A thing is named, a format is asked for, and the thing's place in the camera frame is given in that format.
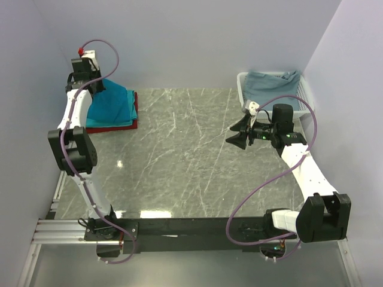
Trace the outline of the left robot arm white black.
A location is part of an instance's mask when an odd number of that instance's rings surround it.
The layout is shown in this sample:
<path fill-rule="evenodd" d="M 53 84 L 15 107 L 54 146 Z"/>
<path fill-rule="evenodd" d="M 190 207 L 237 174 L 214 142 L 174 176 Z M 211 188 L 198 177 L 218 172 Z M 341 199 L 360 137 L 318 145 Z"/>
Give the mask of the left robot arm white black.
<path fill-rule="evenodd" d="M 86 202 L 88 219 L 79 219 L 78 223 L 89 233 L 98 231 L 105 240 L 113 240 L 120 226 L 114 222 L 115 213 L 96 177 L 98 155 L 86 131 L 93 96 L 105 90 L 101 71 L 93 50 L 81 52 L 71 64 L 65 112 L 57 129 L 49 131 L 48 142 L 59 169 L 72 178 Z"/>

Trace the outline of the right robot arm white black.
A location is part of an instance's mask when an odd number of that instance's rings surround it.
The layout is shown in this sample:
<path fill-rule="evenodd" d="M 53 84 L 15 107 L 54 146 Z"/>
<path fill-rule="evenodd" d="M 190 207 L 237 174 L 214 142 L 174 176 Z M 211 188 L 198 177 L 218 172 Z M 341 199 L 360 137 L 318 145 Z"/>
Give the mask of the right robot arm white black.
<path fill-rule="evenodd" d="M 304 243 L 343 240 L 349 223 L 351 199 L 340 194 L 325 178 L 313 159 L 305 137 L 294 131 L 293 108 L 275 104 L 270 123 L 257 121 L 258 103 L 246 101 L 240 122 L 231 127 L 237 135 L 226 141 L 241 149 L 254 140 L 270 141 L 299 185 L 304 204 L 300 211 L 268 210 L 262 223 L 266 240 L 297 235 Z"/>

